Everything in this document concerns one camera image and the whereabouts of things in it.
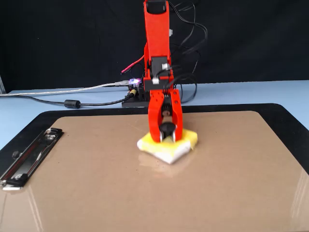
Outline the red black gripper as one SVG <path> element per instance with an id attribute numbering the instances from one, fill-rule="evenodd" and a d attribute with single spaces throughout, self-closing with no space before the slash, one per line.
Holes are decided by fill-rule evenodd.
<path id="1" fill-rule="evenodd" d="M 171 116 L 175 125 L 173 140 L 176 142 L 183 134 L 183 112 L 180 94 L 173 88 L 172 69 L 148 69 L 144 77 L 144 91 L 149 94 L 148 122 L 152 139 L 161 142 L 159 125 L 164 117 Z"/>

